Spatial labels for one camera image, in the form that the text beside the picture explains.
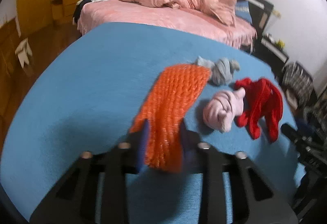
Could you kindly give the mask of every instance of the screw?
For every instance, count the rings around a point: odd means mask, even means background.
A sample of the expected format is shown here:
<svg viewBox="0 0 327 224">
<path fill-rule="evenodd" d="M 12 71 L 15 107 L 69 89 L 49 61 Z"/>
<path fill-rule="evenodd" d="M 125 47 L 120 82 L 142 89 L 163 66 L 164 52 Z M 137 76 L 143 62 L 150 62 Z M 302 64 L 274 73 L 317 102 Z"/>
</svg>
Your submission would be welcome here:
<svg viewBox="0 0 327 224">
<path fill-rule="evenodd" d="M 82 159 L 90 159 L 92 157 L 92 153 L 90 151 L 84 151 L 81 154 L 81 158 Z"/>
<path fill-rule="evenodd" d="M 245 152 L 243 152 L 243 151 L 236 152 L 235 156 L 240 160 L 243 160 L 243 159 L 247 158 L 247 154 Z"/>
<path fill-rule="evenodd" d="M 206 143 L 206 142 L 201 142 L 201 143 L 197 144 L 197 147 L 200 148 L 200 149 L 209 149 L 210 145 L 208 143 Z"/>
<path fill-rule="evenodd" d="M 130 143 L 128 143 L 128 142 L 122 142 L 122 143 L 119 143 L 118 147 L 120 149 L 129 149 L 130 148 Z"/>
</svg>

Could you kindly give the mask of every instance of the wooden floor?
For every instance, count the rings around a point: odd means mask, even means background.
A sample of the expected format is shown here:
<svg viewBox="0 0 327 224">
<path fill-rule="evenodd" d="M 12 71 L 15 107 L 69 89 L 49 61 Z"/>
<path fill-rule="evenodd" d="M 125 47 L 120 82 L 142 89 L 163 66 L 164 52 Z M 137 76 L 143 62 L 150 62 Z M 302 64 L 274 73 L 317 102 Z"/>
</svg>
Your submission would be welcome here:
<svg viewBox="0 0 327 224">
<path fill-rule="evenodd" d="M 7 134 L 9 125 L 27 92 L 49 64 L 80 37 L 81 34 L 73 24 L 50 25 L 28 37 L 33 57 L 30 66 L 24 68 L 24 70 L 18 66 L 13 76 L 13 91 L 4 115 L 3 131 L 0 133 L 2 135 L 0 138 L 0 153 L 4 136 Z"/>
</svg>

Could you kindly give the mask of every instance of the red cloth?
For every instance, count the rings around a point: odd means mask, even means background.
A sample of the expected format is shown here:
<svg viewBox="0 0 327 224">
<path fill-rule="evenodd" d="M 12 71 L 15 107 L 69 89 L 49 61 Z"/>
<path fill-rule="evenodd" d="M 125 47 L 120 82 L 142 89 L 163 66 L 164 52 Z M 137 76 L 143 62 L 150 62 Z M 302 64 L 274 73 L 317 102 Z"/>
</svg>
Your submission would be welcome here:
<svg viewBox="0 0 327 224">
<path fill-rule="evenodd" d="M 238 80 L 235 83 L 235 89 L 244 87 L 245 97 L 249 103 L 249 109 L 236 120 L 239 127 L 249 125 L 249 133 L 253 139 L 260 137 L 261 131 L 258 127 L 258 121 L 265 117 L 269 139 L 275 142 L 278 138 L 278 122 L 283 115 L 282 95 L 268 79 L 261 78 L 252 82 L 250 78 Z"/>
</svg>

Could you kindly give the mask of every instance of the yellow object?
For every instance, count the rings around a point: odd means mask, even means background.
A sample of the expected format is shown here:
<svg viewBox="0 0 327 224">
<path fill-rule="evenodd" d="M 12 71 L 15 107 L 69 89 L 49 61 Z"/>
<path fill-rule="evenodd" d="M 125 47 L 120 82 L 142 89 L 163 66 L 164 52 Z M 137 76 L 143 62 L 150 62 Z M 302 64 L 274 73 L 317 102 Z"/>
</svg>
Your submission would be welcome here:
<svg viewBox="0 0 327 224">
<path fill-rule="evenodd" d="M 276 46 L 279 47 L 280 49 L 283 49 L 285 47 L 285 43 L 281 40 L 276 42 Z"/>
</svg>

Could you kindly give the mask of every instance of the blue pillow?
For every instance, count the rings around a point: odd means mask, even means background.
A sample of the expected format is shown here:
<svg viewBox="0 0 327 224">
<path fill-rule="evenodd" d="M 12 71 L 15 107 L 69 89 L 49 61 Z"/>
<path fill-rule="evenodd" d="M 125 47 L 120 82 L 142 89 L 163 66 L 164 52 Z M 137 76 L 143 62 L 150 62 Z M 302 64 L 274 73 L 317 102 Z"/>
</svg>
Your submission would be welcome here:
<svg viewBox="0 0 327 224">
<path fill-rule="evenodd" d="M 241 17 L 252 25 L 252 18 L 249 10 L 248 1 L 239 1 L 235 5 L 235 15 Z"/>
</svg>

